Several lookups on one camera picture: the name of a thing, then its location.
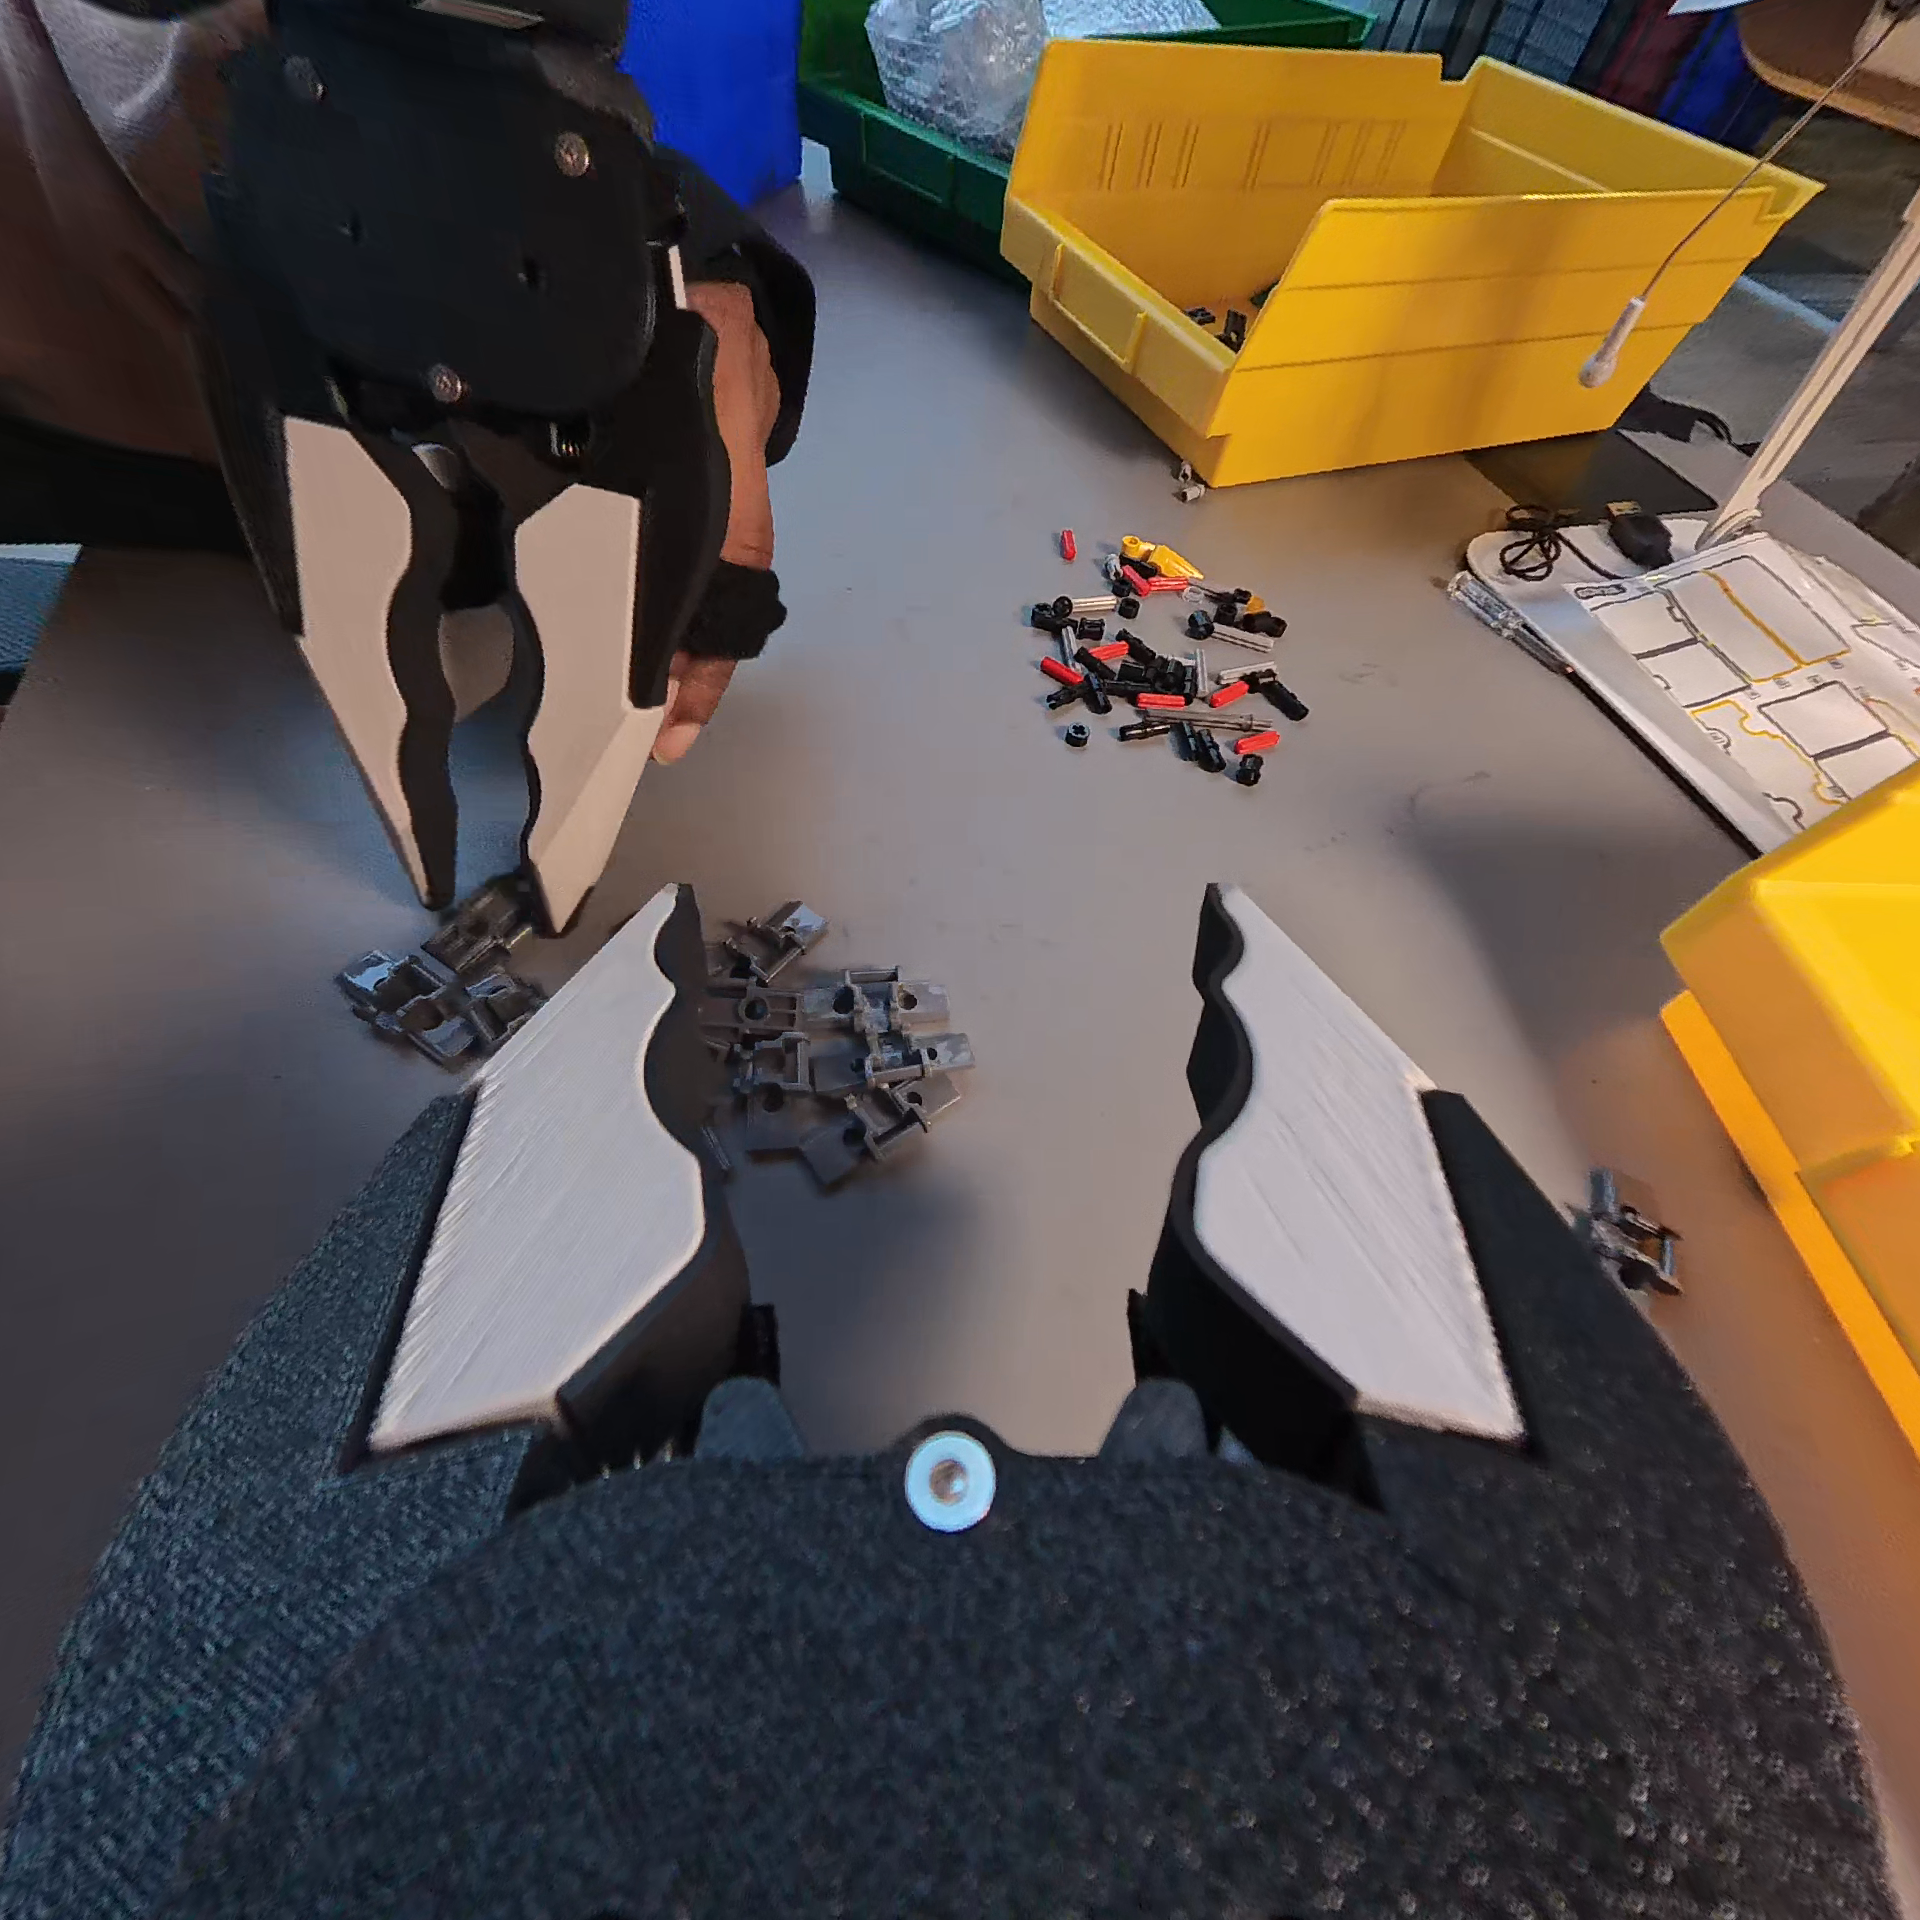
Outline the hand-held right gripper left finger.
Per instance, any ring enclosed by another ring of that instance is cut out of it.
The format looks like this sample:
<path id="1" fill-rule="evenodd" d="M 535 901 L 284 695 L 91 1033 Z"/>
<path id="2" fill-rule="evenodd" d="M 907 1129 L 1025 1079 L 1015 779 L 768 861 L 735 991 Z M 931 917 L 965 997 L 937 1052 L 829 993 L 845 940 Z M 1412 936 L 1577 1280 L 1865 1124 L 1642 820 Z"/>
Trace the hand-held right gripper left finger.
<path id="1" fill-rule="evenodd" d="M 693 1443 L 752 1307 L 705 986 L 697 896 L 666 885 L 476 1072 L 369 1463 L 517 1435 L 586 1476 Z"/>

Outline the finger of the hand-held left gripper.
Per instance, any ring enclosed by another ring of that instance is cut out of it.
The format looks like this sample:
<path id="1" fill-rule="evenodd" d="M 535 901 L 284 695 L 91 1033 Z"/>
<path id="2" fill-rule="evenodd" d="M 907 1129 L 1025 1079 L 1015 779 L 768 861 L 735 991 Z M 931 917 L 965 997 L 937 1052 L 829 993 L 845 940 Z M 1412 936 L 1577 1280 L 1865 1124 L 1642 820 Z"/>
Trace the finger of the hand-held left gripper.
<path id="1" fill-rule="evenodd" d="M 641 503 L 624 493 L 564 490 L 514 532 L 538 657 L 522 864 L 553 933 L 602 880 L 660 728 L 633 698 L 637 560 Z"/>
<path id="2" fill-rule="evenodd" d="M 441 658 L 459 509 L 416 448 L 343 424 L 284 421 L 299 650 L 420 904 L 457 883 Z"/>

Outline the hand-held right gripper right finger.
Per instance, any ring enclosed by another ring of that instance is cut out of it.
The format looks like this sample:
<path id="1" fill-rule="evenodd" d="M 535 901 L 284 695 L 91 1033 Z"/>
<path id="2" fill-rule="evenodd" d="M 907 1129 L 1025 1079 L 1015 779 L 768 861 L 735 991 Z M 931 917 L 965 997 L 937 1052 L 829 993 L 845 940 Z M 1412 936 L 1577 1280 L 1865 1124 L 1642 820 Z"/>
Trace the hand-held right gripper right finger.
<path id="1" fill-rule="evenodd" d="M 1435 1140 L 1435 1084 L 1239 885 L 1192 983 L 1195 1131 L 1139 1351 L 1257 1465 L 1373 1500 L 1362 1429 L 1517 1453 L 1527 1421 Z"/>

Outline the grey toy track link pair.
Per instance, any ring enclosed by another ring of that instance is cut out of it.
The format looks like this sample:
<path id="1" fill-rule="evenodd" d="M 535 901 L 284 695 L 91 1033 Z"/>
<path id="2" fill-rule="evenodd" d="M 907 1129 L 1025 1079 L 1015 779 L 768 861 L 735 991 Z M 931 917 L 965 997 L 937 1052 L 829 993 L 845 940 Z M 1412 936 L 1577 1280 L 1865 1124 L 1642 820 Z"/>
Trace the grey toy track link pair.
<path id="1" fill-rule="evenodd" d="M 501 1052 L 546 1004 L 512 972 L 457 977 L 423 951 L 367 951 L 333 986 L 354 1019 L 447 1071 Z"/>

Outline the heap of track links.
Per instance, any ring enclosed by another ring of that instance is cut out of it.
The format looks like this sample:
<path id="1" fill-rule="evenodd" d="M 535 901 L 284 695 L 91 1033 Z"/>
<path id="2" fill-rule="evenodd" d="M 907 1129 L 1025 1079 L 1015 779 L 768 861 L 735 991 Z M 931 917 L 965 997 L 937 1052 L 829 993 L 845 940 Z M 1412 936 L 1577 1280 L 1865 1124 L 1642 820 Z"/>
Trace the heap of track links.
<path id="1" fill-rule="evenodd" d="M 816 925 L 794 904 L 709 945 L 690 889 L 664 888 L 474 1076 L 448 1204 L 527 1228 L 635 1210 L 688 1237 L 713 1108 L 825 1185 L 927 1131 L 975 1065 L 945 991 L 893 970 L 810 981 Z"/>

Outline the yellow plastic bin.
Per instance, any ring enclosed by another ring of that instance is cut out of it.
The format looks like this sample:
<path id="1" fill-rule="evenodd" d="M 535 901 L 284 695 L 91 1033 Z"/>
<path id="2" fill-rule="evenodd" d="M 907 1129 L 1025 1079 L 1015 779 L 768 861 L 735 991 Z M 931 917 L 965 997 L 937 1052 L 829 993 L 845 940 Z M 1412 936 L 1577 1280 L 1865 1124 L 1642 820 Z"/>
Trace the yellow plastic bin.
<path id="1" fill-rule="evenodd" d="M 1229 490 L 1612 428 L 1818 195 L 1495 59 L 1057 39 L 999 245 Z M 1268 282 L 1241 354 L 1185 317 Z"/>

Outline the person's left forearm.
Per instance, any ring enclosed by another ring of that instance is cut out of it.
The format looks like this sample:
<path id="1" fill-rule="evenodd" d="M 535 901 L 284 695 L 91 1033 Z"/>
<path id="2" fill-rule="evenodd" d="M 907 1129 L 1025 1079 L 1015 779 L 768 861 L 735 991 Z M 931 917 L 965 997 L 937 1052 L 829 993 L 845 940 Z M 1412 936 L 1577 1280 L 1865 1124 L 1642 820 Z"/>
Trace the person's left forearm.
<path id="1" fill-rule="evenodd" d="M 180 19 L 3 4 L 3 410 L 217 464 L 201 385 L 201 179 L 221 61 L 264 4 Z"/>

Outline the grey toy track link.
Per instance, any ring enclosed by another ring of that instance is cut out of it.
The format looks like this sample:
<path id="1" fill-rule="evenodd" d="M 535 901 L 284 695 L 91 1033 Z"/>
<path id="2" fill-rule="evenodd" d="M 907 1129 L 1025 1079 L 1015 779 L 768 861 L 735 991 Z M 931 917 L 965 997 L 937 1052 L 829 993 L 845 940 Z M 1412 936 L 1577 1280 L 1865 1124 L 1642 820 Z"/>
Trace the grey toy track link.
<path id="1" fill-rule="evenodd" d="M 1588 1172 L 1584 1204 L 1573 1215 L 1575 1232 L 1588 1253 L 1626 1291 L 1648 1298 L 1680 1298 L 1679 1271 L 1683 1239 L 1658 1218 L 1651 1188 L 1613 1169 Z"/>

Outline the grey desk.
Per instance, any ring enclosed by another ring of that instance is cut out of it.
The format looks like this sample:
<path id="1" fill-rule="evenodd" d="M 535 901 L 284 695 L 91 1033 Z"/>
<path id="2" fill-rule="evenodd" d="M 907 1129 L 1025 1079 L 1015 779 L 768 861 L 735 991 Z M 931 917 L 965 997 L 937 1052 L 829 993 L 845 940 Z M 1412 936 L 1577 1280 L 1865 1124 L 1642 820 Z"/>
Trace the grey desk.
<path id="1" fill-rule="evenodd" d="M 931 1140 L 837 1194 L 741 1178 L 805 1435 L 876 1450 L 953 1408 L 1093 1450 L 1193 1131 L 1197 907 L 1235 880 L 1553 1201 L 1608 1167 L 1680 1232 L 1655 1321 L 1821 1615 L 1916 1916 L 1916 1457 L 1660 1023 L 1663 930 L 1741 855 L 1450 604 L 1498 492 L 1439 461 L 1180 507 L 1015 293 L 837 207 L 816 160 L 763 220 L 820 298 L 775 471 L 789 623 L 538 963 L 560 983 L 683 880 L 713 922 L 801 898 L 829 964 L 948 988 L 976 1072 Z M 1257 787 L 1099 720 L 1063 745 L 1025 610 L 1125 536 L 1284 615 L 1313 715 Z M 333 988 L 426 917 L 245 567 L 88 553 L 3 772 L 10 1786 L 129 1490 L 448 1076 Z"/>

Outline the person's left hand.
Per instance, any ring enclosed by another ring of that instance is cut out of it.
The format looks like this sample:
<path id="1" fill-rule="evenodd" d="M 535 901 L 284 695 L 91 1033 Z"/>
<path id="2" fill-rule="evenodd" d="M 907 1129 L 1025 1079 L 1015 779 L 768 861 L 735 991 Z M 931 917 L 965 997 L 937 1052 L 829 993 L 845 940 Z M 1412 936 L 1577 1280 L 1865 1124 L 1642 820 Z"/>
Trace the person's left hand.
<path id="1" fill-rule="evenodd" d="M 735 570 L 772 571 L 777 524 L 767 467 L 781 391 L 771 345 L 757 321 L 752 290 L 737 282 L 693 282 L 688 308 L 715 336 L 713 410 L 729 457 L 729 516 L 723 562 Z M 746 657 L 731 652 L 680 652 L 667 675 L 667 703 L 657 733 L 655 761 L 682 761 L 728 698 Z"/>

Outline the grey chair seat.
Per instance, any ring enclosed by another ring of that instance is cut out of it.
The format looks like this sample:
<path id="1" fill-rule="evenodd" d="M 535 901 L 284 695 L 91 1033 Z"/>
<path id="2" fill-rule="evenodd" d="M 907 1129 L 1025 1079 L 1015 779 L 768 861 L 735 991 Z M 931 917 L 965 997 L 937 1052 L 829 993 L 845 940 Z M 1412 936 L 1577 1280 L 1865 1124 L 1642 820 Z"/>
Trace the grey chair seat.
<path id="1" fill-rule="evenodd" d="M 3 546 L 3 706 L 12 704 L 77 559 L 76 545 Z"/>

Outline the blue plastic bin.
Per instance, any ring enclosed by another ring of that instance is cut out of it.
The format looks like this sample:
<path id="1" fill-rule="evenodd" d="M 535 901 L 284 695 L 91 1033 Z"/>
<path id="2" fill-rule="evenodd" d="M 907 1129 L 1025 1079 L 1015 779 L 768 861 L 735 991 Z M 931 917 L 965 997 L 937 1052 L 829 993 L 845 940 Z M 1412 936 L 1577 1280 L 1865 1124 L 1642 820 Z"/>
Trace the blue plastic bin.
<path id="1" fill-rule="evenodd" d="M 659 140 L 754 208 L 801 179 L 802 3 L 631 3 L 619 66 Z"/>

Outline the green crate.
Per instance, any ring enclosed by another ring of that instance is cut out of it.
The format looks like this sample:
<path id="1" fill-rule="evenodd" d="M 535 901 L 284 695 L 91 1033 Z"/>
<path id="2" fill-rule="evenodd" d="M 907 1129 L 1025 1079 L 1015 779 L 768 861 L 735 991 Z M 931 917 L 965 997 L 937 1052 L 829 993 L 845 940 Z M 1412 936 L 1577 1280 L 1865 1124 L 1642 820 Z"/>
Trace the green crate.
<path id="1" fill-rule="evenodd" d="M 1011 163 L 900 116 L 882 101 L 867 34 L 868 4 L 805 3 L 801 132 L 829 157 L 841 202 L 953 261 L 1020 285 L 1001 253 Z M 1210 27 L 1175 44 L 1355 50 L 1373 29 L 1362 7 L 1319 3 L 1208 3 Z"/>

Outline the clear plastic bag bundle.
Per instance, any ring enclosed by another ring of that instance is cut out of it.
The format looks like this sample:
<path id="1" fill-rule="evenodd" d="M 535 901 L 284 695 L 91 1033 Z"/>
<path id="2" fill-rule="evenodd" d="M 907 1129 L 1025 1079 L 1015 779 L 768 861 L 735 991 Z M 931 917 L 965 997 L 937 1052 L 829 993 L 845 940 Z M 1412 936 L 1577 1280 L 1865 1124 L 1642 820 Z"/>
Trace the clear plastic bag bundle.
<path id="1" fill-rule="evenodd" d="M 1049 44 L 1042 3 L 873 3 L 867 42 L 887 111 L 980 153 L 1015 156 Z"/>

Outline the yellow divided parts bin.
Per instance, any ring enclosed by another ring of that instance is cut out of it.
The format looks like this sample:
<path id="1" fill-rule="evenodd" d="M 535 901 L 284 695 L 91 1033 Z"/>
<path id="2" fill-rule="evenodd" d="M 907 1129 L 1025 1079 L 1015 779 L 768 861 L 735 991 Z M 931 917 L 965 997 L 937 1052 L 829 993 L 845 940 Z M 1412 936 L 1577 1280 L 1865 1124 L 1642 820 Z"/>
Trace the yellow divided parts bin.
<path id="1" fill-rule="evenodd" d="M 1679 1048 L 1917 1450 L 1917 770 L 1665 930 Z"/>

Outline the pile of small toy pins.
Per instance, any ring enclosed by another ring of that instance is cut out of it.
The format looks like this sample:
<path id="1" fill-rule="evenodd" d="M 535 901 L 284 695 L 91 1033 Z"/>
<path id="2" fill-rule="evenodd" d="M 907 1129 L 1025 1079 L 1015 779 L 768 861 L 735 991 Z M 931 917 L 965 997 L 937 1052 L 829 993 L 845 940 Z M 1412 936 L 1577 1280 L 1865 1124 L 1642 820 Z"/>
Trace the pile of small toy pins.
<path id="1" fill-rule="evenodd" d="M 1147 536 L 1123 536 L 1095 560 L 1093 588 L 1025 610 L 1059 731 L 1099 720 L 1119 745 L 1165 741 L 1180 761 L 1257 787 L 1284 733 L 1313 715 L 1281 672 L 1284 615 Z"/>

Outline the sticker sheet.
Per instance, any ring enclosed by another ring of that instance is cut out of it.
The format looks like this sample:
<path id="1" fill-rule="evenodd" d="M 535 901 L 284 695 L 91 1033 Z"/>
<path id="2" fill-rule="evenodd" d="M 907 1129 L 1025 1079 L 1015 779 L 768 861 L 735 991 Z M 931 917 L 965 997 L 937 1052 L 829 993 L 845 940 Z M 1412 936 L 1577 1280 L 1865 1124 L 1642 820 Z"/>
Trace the sticker sheet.
<path id="1" fill-rule="evenodd" d="M 1804 833 L 1917 759 L 1916 620 L 1845 567 L 1744 536 L 1563 596 L 1706 772 Z"/>

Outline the black flat pad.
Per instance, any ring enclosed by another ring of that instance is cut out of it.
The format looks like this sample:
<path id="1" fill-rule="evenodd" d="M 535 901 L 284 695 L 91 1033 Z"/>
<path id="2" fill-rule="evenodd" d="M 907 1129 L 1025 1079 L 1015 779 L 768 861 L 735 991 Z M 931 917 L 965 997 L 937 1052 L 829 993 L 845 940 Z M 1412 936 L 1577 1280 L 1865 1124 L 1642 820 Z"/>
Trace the black flat pad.
<path id="1" fill-rule="evenodd" d="M 1706 516 L 1716 507 L 1708 492 L 1619 431 L 1472 448 L 1464 457 L 1508 500 L 1575 524 L 1608 521 L 1613 506 L 1663 519 Z"/>

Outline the white book stand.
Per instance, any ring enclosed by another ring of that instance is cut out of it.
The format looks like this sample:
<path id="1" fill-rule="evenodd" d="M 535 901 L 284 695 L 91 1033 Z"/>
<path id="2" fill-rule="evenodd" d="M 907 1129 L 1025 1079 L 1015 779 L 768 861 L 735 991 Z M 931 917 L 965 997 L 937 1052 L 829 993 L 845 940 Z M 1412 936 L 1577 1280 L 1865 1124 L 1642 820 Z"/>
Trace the white book stand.
<path id="1" fill-rule="evenodd" d="M 1901 312 L 1916 301 L 1916 203 L 1872 275 L 1865 277 L 1853 304 L 1831 327 L 1813 367 L 1770 424 L 1764 440 L 1739 467 L 1727 499 L 1706 516 L 1667 516 L 1672 556 L 1660 562 L 1637 562 L 1626 556 L 1605 560 L 1596 524 L 1554 525 L 1543 539 L 1532 529 L 1507 525 L 1477 537 L 1461 567 L 1477 573 L 1503 595 L 1573 663 L 1573 682 L 1596 706 L 1605 708 L 1626 733 L 1690 788 L 1749 852 L 1764 855 L 1792 842 L 1770 828 L 1755 808 L 1755 793 L 1729 776 L 1706 772 L 1679 743 L 1679 722 L 1655 720 L 1651 698 L 1633 692 L 1631 675 L 1612 642 L 1588 624 L 1563 589 L 1584 583 L 1612 583 L 1665 570 L 1692 556 L 1706 556 L 1719 545 L 1751 536 L 1770 536 L 1807 556 L 1825 559 L 1853 573 L 1863 585 L 1916 620 L 1916 565 L 1877 546 L 1868 532 L 1842 524 L 1841 545 L 1818 536 L 1818 507 L 1802 500 L 1786 484 L 1786 471 L 1813 440 L 1835 400 L 1865 367 L 1868 354 L 1893 332 Z"/>

